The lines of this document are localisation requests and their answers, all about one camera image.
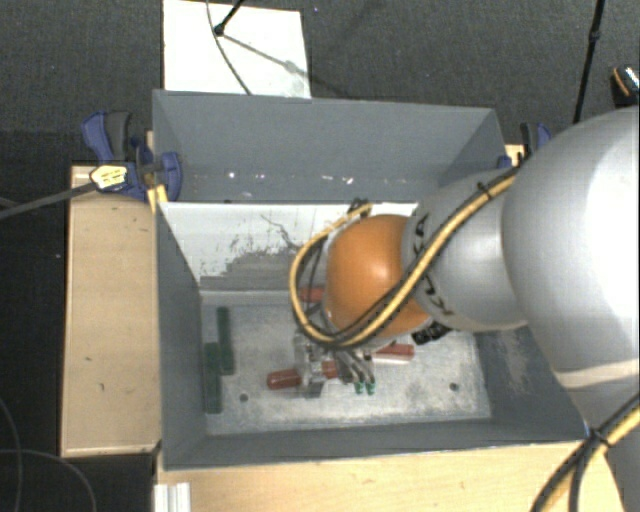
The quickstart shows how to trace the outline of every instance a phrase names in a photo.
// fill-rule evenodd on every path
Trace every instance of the cable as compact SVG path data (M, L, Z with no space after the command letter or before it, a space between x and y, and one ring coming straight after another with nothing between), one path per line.
M214 27L214 32L215 32L216 35L218 35L218 36L223 36L224 35L224 29L227 26L227 23L229 23L229 21L231 21L231 18L233 18L235 16L236 12L238 12L238 9L240 9L240 6L244 2L245 2L245 0L238 0L235 3L235 5L231 8L229 13L222 20L222 22Z
M589 30L589 46L587 48L587 56L584 60L582 69L582 78L580 79L580 90L578 91L578 99L576 100L576 109L573 114L573 124L580 122L582 116L582 105L587 92L587 82L589 81L589 72L591 71L591 63L593 62L593 54L596 50L596 43L600 39L600 22L602 21L602 13L604 12L605 0L597 0L596 8L591 21L591 29Z
M578 512L580 485L587 467L597 455L607 450L640 424L639 396L629 400L599 429L592 431L585 453L578 459L571 481L569 511Z
M53 194L47 197L42 197L40 199L36 199L35 201L30 201L28 203L19 204L17 206L13 206L6 210L0 211L0 220L7 219L9 217L13 217L14 215L18 215L20 213L26 213L31 210L35 210L37 208L41 208L43 206L47 206L50 204L59 203L60 201L66 201L68 199L73 199L74 197L81 196L83 194L87 194L88 192L93 192L96 190L96 186L93 182L86 183L84 185L80 185L79 187L72 188L70 190L65 190L64 192L59 192L57 194Z
M0 206L2 206L2 208L13 208L14 206L18 206L20 203L16 203L15 201L12 201L11 199L7 199L5 197L0 197Z
M13 416L11 415L11 412L9 411L7 404L4 402L2 398L0 398L0 409L2 409L2 412L7 418L7 422L9 423L9 429L11 430L11 435L13 437L13 443L15 446L14 449L0 449L0 455L2 454L16 455L18 485L16 488L16 498L14 500L14 507L13 507L14 512L19 512L20 504L22 502L22 488L24 486L24 462L22 459L23 454L33 455L35 457L53 460L69 468L78 477L80 482L82 482L82 485L84 486L84 488L87 490L87 494L89 495L89 499L91 500L92 512L97 512L98 506L96 502L95 493L93 492L93 488L91 487L91 484L87 480L87 477L82 473L82 471L80 471L77 467L75 467L70 462L64 460L61 457L58 457L57 455L51 455L50 453L40 452L38 450L29 450L29 449L22 448L22 444L20 443L20 436L18 435L18 428L16 427L16 423L13 420Z
M360 368L360 371L364 373L365 382L369 382L370 384L375 383L376 377L373 374L373 371L371 371L371 367L360 359L352 350L349 350L347 353L351 356L356 366Z
M424 275L429 265L445 246L453 233L460 228L469 218L471 218L480 208L489 201L505 192L514 182L516 169L510 169L508 172L500 175L487 185L479 187L478 192L467 199L456 211L440 226L434 234L429 238L420 253L416 256L414 262L410 266L410 272L406 278L401 279L393 296L388 297L389 300L384 301L384 307L376 311L367 319L367 325L359 328L356 333L348 333L345 336L336 337L335 335L327 335L316 329L309 321L302 310L300 299L297 295L298 272L300 265L305 259L307 253L320 240L326 239L330 233L344 226L355 217L361 214L368 214L371 211L372 204L368 203L351 212L344 217L338 219L323 231L312 237L296 254L291 265L289 273L289 294L291 296L292 307L296 321L304 334L318 343L334 344L340 347L354 347L361 342L364 343L386 328L389 322L393 320L400 308L409 300L413 290Z
M311 274L309 276L309 286L307 288L307 293L309 294L309 299L311 298L311 290L313 290L313 279L316 276L316 271L318 270L318 263L320 263L320 258L322 257L322 249L324 248L325 240L320 241L318 248L314 249L316 251L316 257L311 267ZM307 306L305 308L305 313L309 314L309 308L311 307L311 301L307 302Z
M547 506L553 505L568 489L571 478L573 478L571 487L576 496L573 498L574 508L572 510L577 510L577 493L580 489L582 475L589 462L593 460L595 455L604 454L610 446L614 446L640 424L639 401L640 395L636 394L599 429L591 430L589 437L564 460L540 490L531 506L531 512L543 512L547 510ZM580 469L580 473L577 472L579 465L584 465L584 469ZM571 496L569 500L570 506L572 506Z
M236 68L233 66L233 64L229 60L227 53L224 51L224 48L222 47L222 44L220 44L218 34L216 34L216 27L213 25L213 20L211 19L211 11L209 10L209 0L205 0L205 4L207 8L207 19L209 20L209 27L211 28L211 35L213 36L213 40L215 41L216 46L218 47L218 51L220 52L220 55L222 56L224 62L227 64L229 71L231 71L231 74L235 77L236 81L240 84L240 87L242 87L246 95L253 96L252 92L247 87L247 84L244 83L244 81L236 71Z
M354 201L351 203L348 213L359 208L360 206L366 205L367 201L366 200L361 200L359 198L354 199ZM307 290L311 290L313 288L313 281L314 281L314 276L315 276L315 272L316 272L316 267L320 261L320 258L322 256L322 249L324 248L324 244L326 242L326 239L320 239L318 240L315 244L313 244L310 249L309 252L307 253L306 258L313 258L314 254L315 254L315 260L313 263L313 267L311 269L311 276L309 279L309 282L307 284ZM299 277L302 277L302 274L304 272L303 269L304 265L301 265L301 270L299 272ZM348 326L344 327L343 329L339 329L336 330L335 328L330 328L328 326L322 327L319 326L318 324L315 324L312 320L311 320L311 310L308 308L309 303L307 303L307 307L305 308L305 314L309 320L309 324L315 328L317 331L327 335L327 336L340 336L343 335L345 333L348 333L349 331L357 328L362 322L364 322L365 320L367 320L369 318L369 316L376 310L376 308L378 308L383 302L388 301L390 299L390 297L393 296L393 294L396 293L399 284L402 282L402 279L400 279L400 281L398 283L396 283L396 285L394 287L392 287L391 289L389 289L385 294L383 294L378 300L376 300L364 313L362 313L355 321L353 321L351 324L349 324ZM300 281L297 279L296 280L296 289L300 289ZM316 304L316 310L319 309L321 307L321 304ZM356 348L357 346L361 345L362 342L358 343L357 345L354 345L351 348Z
M0 454L15 453L15 452L16 452L16 450L0 450ZM91 487L91 484L89 483L89 480L87 480L87 477L84 475L84 473L82 473L82 471L80 471L77 467L75 467L70 462L64 460L62 457L58 457L57 455L52 455L50 453L40 452L40 451L37 451L37 450L29 450L29 449L23 449L22 453L24 453L26 455L33 455L34 457L40 457L40 458L43 458L43 459L48 459L48 460L52 460L54 462L58 462L59 464L62 464L64 467L66 467L70 471L72 471L78 477L78 479L80 480L80 482L84 486L85 490L87 491L87 494L89 495L89 499L91 500L91 510L92 510L92 512L97 512L98 511L98 506L97 506L97 502L96 502L96 495L93 492L93 488Z
M16 488L16 498L14 500L13 510L18 512L20 510L20 501L22 498L22 486L24 484L24 465L22 462L22 445L20 444L20 436L18 435L18 428L16 427L15 421L13 421L13 416L11 416L11 412L7 407L7 404L4 403L4 400L0 398L0 409L7 418L7 422L9 423L9 430L11 430L11 435L13 437L13 445L15 446L15 450L12 450L13 453L16 454L16 468L18 473L18 486Z
M405 273L400 278L400 280L391 289L389 289L378 300L376 300L371 306L369 306L369 308L364 313L362 313L356 320L354 320L348 326L346 326L346 327L344 327L342 329L339 329L339 330L336 330L334 327L321 327L318 324L315 324L310 318L311 315L309 313L307 313L307 318L308 318L309 325L311 325L318 332L321 332L322 334L324 334L326 336L334 336L336 338L338 338L341 335L345 335L345 334L347 334L349 332L357 330L359 326L361 326L365 321L367 321L369 319L370 316L376 314L376 311L378 311L383 304L387 304L391 300L391 298L400 289L400 285L402 284L402 282L409 275L409 273L410 273L409 270L410 270L410 268L408 268L405 271ZM309 338L309 339L314 343L323 345L325 347L328 346L326 343L318 342L314 338ZM368 341L369 341L368 339L361 340L358 343L354 343L353 345L351 345L350 348L351 349L358 348L358 347L366 344ZM344 347L341 347L338 343L334 343L334 344L330 345L330 348L332 350L335 350L335 349L340 349L340 348L344 348Z

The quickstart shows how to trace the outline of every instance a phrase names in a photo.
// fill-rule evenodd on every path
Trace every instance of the white paper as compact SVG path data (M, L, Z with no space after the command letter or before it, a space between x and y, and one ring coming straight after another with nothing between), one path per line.
M381 203L371 214L411 215L416 204ZM344 204L161 203L194 278L220 276L250 254L274 255L302 246L347 212Z
M164 87L245 94L216 46L206 8L204 2L164 0ZM210 5L214 26L230 8ZM299 12L241 7L219 40L252 94L311 97Z

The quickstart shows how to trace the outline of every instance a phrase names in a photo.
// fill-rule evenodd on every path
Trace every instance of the green object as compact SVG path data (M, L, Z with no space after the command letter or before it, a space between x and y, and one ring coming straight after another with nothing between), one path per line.
M218 343L220 344L220 375L233 375L236 372L236 362L233 357L231 343L229 308L218 308L216 317L218 322Z
M204 344L204 410L207 414L222 412L220 346L217 343Z

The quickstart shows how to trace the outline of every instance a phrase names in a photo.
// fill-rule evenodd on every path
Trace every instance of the dark floor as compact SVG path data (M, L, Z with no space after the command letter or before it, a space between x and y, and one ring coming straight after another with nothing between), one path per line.
M542 121L554 133L570 125L594 3L248 5L302 10L313 96L493 107L506 141L518 142L524 120ZM638 20L637 0L607 4L584 118L613 108L612 67L637 66ZM162 85L160 0L135 6L124 0L5 0L0 24L0 197L26 201L64 189L71 161L91 157L78 125L95 110L133 112L137 133L151 126L150 91ZM64 235L63 205L0 222L0 397L23 446L48 453L58 442ZM9 432L0 419L0 451L12 447ZM14 464L0 453L3 510L12 507ZM148 457L80 467L99 510L147 506ZM25 456L23 510L89 510L81 487L64 471ZM77 488L76 498L63 498L67 485Z

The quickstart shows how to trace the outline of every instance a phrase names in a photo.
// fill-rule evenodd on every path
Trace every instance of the wooden board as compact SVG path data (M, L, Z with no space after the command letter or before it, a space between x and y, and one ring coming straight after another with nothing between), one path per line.
M193 512L526 512L576 444L164 473L189 482ZM611 472L594 461L581 512L622 511ZM550 509L567 510L567 496Z
M91 168L74 168L72 186ZM71 201L61 453L139 453L160 439L157 294L148 205Z

